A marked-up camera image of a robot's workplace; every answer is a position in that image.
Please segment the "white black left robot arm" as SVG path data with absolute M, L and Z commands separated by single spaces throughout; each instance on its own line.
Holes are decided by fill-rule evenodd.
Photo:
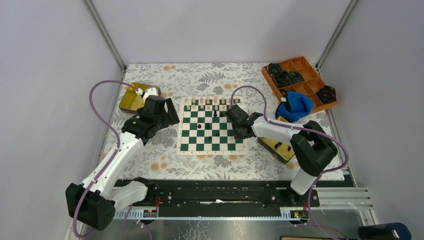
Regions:
M 80 184 L 71 183 L 66 202 L 73 224 L 84 223 L 95 230 L 104 230 L 115 213 L 140 202 L 144 206 L 155 200 L 153 182 L 136 177 L 130 183 L 115 188 L 125 166 L 159 130 L 180 122 L 171 98 L 150 95 L 137 114 L 124 122 L 113 148 L 96 169 Z

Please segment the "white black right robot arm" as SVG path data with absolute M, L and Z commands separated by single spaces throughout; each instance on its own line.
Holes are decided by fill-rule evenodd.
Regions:
M 258 112 L 249 115 L 236 104 L 226 112 L 226 116 L 235 139 L 268 138 L 287 144 L 294 151 L 300 169 L 286 193 L 287 201 L 293 206 L 299 206 L 307 199 L 306 192 L 316 184 L 319 175 L 338 154 L 331 136 L 315 121 L 301 125 L 269 120 Z

